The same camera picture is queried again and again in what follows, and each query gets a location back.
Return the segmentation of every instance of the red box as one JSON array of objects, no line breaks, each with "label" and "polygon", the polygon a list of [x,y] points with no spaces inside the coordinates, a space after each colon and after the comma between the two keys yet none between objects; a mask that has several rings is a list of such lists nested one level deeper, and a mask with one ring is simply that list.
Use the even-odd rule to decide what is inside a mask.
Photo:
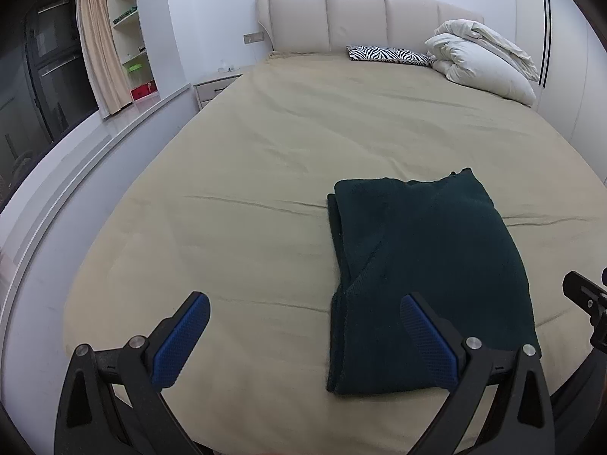
[{"label": "red box", "polygon": [[151,82],[144,83],[139,87],[136,87],[131,91],[131,95],[133,96],[133,100],[141,99],[142,97],[150,95],[152,92],[156,92],[158,87],[156,87],[156,81],[152,80]]}]

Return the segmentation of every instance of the beige bed sheet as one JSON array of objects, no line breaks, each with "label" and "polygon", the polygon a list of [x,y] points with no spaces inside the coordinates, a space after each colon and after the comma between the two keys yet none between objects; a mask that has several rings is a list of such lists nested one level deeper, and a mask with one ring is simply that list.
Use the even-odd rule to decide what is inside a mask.
[{"label": "beige bed sheet", "polygon": [[429,68],[345,56],[273,57],[184,127],[90,249],[65,307],[66,349],[121,346],[202,290],[209,326],[163,392],[194,440],[231,455],[402,453],[445,392],[325,390],[338,283],[326,195],[339,179],[468,166],[526,266],[552,392],[590,351],[587,316],[561,281],[570,270],[599,280],[607,190],[529,108]]}]

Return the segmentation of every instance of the window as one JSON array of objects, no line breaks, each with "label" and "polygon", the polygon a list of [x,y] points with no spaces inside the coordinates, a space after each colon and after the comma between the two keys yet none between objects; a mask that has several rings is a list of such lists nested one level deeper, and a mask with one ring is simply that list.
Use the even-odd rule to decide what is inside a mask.
[{"label": "window", "polygon": [[37,0],[0,43],[0,210],[52,146],[96,110],[75,0]]},{"label": "window", "polygon": [[25,19],[33,90],[53,141],[97,110],[84,66],[75,0],[38,0]]}]

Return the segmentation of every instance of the blue gripper pad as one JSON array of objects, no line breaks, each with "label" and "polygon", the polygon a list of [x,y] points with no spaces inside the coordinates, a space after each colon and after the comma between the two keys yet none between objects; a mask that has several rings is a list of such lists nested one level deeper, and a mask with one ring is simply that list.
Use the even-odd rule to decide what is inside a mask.
[{"label": "blue gripper pad", "polygon": [[455,390],[459,382],[457,358],[410,295],[401,300],[401,321],[436,385]]},{"label": "blue gripper pad", "polygon": [[210,317],[209,298],[200,294],[154,356],[152,385],[161,389],[175,383]]}]

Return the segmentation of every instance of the metal bolt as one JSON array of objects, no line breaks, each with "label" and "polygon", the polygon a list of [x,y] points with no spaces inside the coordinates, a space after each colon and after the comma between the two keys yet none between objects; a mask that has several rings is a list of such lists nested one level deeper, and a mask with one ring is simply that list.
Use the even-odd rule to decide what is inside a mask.
[{"label": "metal bolt", "polygon": [[483,343],[481,342],[481,339],[478,339],[477,337],[468,337],[467,339],[465,339],[465,344],[470,348],[470,349],[480,349],[481,346],[483,345]]},{"label": "metal bolt", "polygon": [[129,346],[133,349],[139,349],[146,343],[146,338],[142,336],[134,336],[129,340]]},{"label": "metal bolt", "polygon": [[86,344],[81,344],[76,347],[76,355],[79,357],[83,357],[83,355],[87,355],[89,352],[89,346]]},{"label": "metal bolt", "polygon": [[523,352],[528,356],[535,355],[535,348],[531,344],[525,344],[523,346]]}]

